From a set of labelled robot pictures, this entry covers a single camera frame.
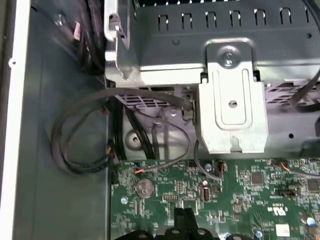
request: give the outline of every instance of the round hole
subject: round hole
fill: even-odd
[[[179,39],[174,39],[172,40],[172,44],[175,46],[178,46],[180,44],[180,40]]]
[[[238,105],[238,103],[235,100],[231,100],[229,102],[229,107],[232,108],[232,109],[236,108],[237,105]]]
[[[206,234],[206,231],[203,230],[203,229],[199,229],[199,230],[198,230],[198,234],[200,234],[200,235],[205,235],[205,234]]]
[[[145,234],[140,234],[140,235],[139,235],[139,238],[140,238],[140,239],[146,239],[146,238],[147,238],[147,235],[145,235]]]

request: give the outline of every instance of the motherboard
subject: motherboard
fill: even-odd
[[[121,161],[111,174],[110,238],[135,230],[153,235],[174,224],[175,208],[192,208],[200,228],[224,240],[244,234],[262,240],[320,240],[320,182],[285,171],[272,159],[221,161],[220,181],[181,161],[156,172],[137,168],[163,162]],[[318,159],[293,159],[291,169],[319,174]],[[217,162],[203,160],[207,171]]]

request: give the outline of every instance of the motherboard port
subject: motherboard port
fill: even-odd
[[[202,200],[204,202],[209,202],[210,201],[210,190],[207,187],[202,188]]]

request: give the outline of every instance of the orange wire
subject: orange wire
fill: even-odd
[[[290,172],[290,169],[287,168],[283,162],[280,162],[281,166],[287,171],[287,172]]]
[[[134,173],[139,174],[139,173],[143,173],[144,171],[145,171],[144,169],[140,169],[140,170],[134,171]]]

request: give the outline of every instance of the metal tab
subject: metal tab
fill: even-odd
[[[198,86],[197,133],[210,154],[264,152],[265,92],[263,83],[254,81],[251,52],[247,42],[207,46],[208,81]]]

